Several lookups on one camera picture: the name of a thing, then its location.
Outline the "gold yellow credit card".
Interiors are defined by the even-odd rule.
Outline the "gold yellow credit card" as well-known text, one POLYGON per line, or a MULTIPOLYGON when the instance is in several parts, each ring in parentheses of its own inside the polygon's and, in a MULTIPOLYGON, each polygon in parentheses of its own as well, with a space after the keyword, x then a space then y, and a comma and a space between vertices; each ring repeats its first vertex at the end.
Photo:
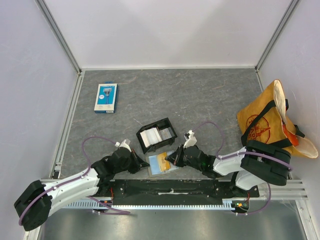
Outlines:
POLYGON ((171 166, 171 163, 166 160, 167 156, 168 156, 167 152, 162 152, 156 156, 160 173, 171 171, 173 169, 173 167, 171 166))

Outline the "black plastic card box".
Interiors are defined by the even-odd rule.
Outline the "black plastic card box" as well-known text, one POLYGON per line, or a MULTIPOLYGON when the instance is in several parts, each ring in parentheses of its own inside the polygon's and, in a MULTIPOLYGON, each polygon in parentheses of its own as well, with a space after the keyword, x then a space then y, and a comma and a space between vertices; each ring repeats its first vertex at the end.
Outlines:
POLYGON ((146 154, 171 146, 178 136, 169 118, 166 117, 141 127, 136 137, 142 152, 146 154))

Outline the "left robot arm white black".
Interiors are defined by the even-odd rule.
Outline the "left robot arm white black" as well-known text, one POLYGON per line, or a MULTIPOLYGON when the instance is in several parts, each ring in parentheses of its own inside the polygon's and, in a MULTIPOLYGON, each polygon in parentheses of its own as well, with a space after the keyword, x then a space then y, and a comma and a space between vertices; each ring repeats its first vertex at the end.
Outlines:
POLYGON ((95 194, 106 196, 110 192, 109 182, 116 174, 126 171, 135 174, 149 166, 135 151, 119 147, 112 155, 70 177, 47 183, 35 180, 14 203, 19 216, 18 224, 26 232, 32 231, 72 202, 95 194))

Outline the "grey card holder wallet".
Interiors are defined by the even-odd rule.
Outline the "grey card holder wallet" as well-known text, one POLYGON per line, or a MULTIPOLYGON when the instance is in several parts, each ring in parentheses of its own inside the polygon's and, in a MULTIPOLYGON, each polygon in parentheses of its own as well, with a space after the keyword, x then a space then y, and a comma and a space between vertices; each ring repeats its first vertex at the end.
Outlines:
POLYGON ((165 158, 171 155, 174 151, 166 151, 159 154, 153 154, 146 157, 146 162, 149 164, 148 173, 150 177, 167 174, 179 169, 165 158))

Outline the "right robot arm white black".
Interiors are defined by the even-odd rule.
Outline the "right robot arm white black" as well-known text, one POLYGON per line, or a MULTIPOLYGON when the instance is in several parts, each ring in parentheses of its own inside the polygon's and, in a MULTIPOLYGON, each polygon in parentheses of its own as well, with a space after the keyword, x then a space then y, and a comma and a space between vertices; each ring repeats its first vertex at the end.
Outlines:
POLYGON ((285 186, 293 170, 291 154, 279 147, 250 140, 240 150, 226 155, 209 155, 196 145, 179 146, 165 160, 177 167, 191 167, 210 179, 232 174, 229 191, 234 197, 246 197, 260 184, 285 186))

